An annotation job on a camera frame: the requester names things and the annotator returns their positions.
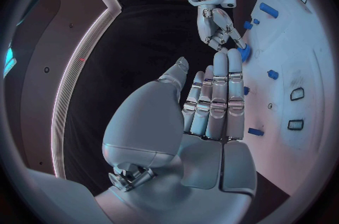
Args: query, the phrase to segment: white robot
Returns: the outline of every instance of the white robot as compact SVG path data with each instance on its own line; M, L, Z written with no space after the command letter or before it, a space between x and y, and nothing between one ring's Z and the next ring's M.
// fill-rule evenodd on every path
M103 155L113 167L109 177L115 195L146 219L207 223L220 217L237 222L239 208L245 212L255 194L257 178L247 145L237 141L244 136L243 58L223 44L229 36L241 49L246 44L226 12L216 8L235 7L236 0L189 2L198 6L201 40L218 51L214 65L196 74L183 110L179 99L189 69L185 58L131 94L105 131ZM200 202L208 199L218 205ZM200 213L182 222L184 212L193 208ZM214 210L222 212L211 218Z

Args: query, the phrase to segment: led light strip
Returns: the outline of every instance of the led light strip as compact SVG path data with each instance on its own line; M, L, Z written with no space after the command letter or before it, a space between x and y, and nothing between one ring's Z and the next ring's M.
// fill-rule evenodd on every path
M113 20L114 17L106 9L87 30L62 75L54 102L51 124L51 151L54 173L57 177L66 178L63 160L63 138L68 105L73 89L87 58Z

